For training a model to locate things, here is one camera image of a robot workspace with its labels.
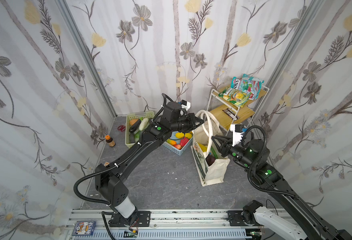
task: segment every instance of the light blue slotted cable trunking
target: light blue slotted cable trunking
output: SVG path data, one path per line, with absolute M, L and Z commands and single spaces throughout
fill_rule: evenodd
M 116 239 L 146 239 L 146 240 L 210 240 L 210 239 L 251 239 L 246 236 L 245 229 L 139 229 L 136 238 L 123 237 L 125 230 L 111 230 Z M 95 230 L 92 236 L 73 236 L 72 240 L 110 240 L 106 230 Z

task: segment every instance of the table surface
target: table surface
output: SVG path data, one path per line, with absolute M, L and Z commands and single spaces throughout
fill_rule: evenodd
M 105 146 L 97 165 L 113 162 L 128 150 L 125 132 L 117 130 L 118 126 L 125 124 L 125 120 L 125 117 L 115 119 L 110 135 L 116 145 Z M 178 156 L 160 146 L 132 171 L 125 185 L 131 202 L 138 209 L 241 209 L 251 200 L 265 204 L 268 198 L 276 208 L 281 208 L 268 194 L 254 189 L 246 179 L 245 171 L 232 161 L 223 183 L 203 187 L 190 148 Z M 96 194 L 95 180 L 92 179 L 87 196 L 102 197 Z M 105 208 L 103 204 L 92 202 L 84 202 L 81 207 L 87 210 Z

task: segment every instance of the small bottle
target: small bottle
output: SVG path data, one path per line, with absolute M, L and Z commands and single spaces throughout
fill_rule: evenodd
M 116 144 L 115 141 L 109 135 L 105 136 L 105 141 L 108 143 L 110 147 L 113 147 Z

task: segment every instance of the wall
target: wall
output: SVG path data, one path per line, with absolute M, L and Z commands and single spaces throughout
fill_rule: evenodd
M 53 1 L 0 0 L 0 239 L 58 239 L 79 208 L 112 123 L 92 81 Z
M 325 1 L 260 113 L 285 179 L 352 235 L 352 1 Z
M 161 93 L 197 112 L 243 73 L 267 82 L 310 1 L 67 3 L 116 112 L 127 114 L 159 109 Z

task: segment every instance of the red scissors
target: red scissors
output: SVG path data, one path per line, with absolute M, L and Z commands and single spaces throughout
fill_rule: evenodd
M 124 132 L 125 131 L 125 125 L 118 126 L 117 130 L 119 130 L 120 132 Z

